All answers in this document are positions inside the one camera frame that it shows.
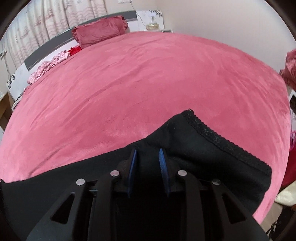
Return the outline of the pink floral cloth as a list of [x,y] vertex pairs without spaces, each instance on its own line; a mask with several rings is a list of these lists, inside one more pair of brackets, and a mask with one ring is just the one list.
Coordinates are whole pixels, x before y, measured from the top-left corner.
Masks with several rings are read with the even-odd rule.
[[65,61],[69,57],[70,57],[69,51],[61,51],[60,53],[56,54],[51,60],[43,61],[42,64],[36,69],[36,71],[29,76],[29,79],[27,80],[27,84],[29,85],[34,84],[46,72],[48,72],[50,69],[60,64],[61,62]]

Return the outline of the dark red pillow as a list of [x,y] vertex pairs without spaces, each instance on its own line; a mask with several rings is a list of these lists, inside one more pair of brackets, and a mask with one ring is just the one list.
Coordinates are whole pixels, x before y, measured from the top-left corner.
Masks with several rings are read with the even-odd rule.
[[126,33],[128,23],[123,16],[112,16],[79,25],[72,29],[72,36],[82,49]]

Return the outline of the glass perfume bottle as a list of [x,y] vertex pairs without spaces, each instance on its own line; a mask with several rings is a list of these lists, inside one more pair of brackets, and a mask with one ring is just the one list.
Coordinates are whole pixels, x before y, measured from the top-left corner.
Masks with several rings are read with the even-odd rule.
[[146,25],[146,30],[147,31],[159,30],[159,24],[157,23],[155,16],[151,16],[150,22]]

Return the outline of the white nightstand with flowers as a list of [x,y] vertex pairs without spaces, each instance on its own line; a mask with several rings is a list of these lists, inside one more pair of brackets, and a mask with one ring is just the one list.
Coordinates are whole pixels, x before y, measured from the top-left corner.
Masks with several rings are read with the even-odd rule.
[[140,31],[172,33],[172,29],[165,28],[163,13],[159,10],[136,11],[138,28]]

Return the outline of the grey white headboard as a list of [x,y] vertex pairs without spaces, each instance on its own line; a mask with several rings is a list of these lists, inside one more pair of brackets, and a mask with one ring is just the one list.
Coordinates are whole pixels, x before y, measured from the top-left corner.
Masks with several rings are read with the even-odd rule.
[[[120,13],[114,13],[111,15],[102,16],[99,18],[95,18],[89,21],[86,21],[81,25],[91,24],[95,21],[98,21],[103,18],[110,18],[113,16],[122,16],[124,19],[128,21],[137,21],[137,13],[136,11],[123,11]],[[62,47],[63,45],[71,42],[74,40],[72,35],[73,28],[62,32],[61,34],[57,35],[53,39],[49,40],[41,47],[39,47],[35,52],[33,52],[27,59],[24,61],[24,66],[27,68],[27,71],[31,71],[40,61],[42,61],[46,56],[57,50],[58,48]]]

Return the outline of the black pants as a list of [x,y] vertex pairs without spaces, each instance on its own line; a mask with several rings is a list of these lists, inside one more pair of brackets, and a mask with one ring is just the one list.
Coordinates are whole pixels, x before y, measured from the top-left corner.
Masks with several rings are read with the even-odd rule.
[[271,173],[186,110],[125,148],[1,182],[1,240],[267,240],[253,214]]

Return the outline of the pink bed blanket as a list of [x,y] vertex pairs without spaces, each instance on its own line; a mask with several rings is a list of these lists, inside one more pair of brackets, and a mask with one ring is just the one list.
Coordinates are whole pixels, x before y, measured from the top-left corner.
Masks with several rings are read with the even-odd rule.
[[236,48],[133,32],[87,47],[29,85],[1,141],[1,178],[25,180],[148,136],[186,109],[272,168],[254,218],[280,189],[290,150],[284,80]]

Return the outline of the white patterned curtain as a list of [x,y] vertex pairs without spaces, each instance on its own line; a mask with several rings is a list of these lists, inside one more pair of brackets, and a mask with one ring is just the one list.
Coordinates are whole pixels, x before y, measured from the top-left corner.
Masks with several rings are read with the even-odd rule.
[[60,33],[107,15],[103,0],[30,1],[14,18],[1,39],[15,68]]

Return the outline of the red cloth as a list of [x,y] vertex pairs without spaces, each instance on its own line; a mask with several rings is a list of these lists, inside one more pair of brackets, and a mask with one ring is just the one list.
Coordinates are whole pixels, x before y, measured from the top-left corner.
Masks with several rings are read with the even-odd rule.
[[73,56],[73,55],[77,54],[78,52],[80,52],[81,50],[82,50],[82,48],[79,45],[77,45],[75,47],[71,47],[70,50],[68,51],[69,56]]

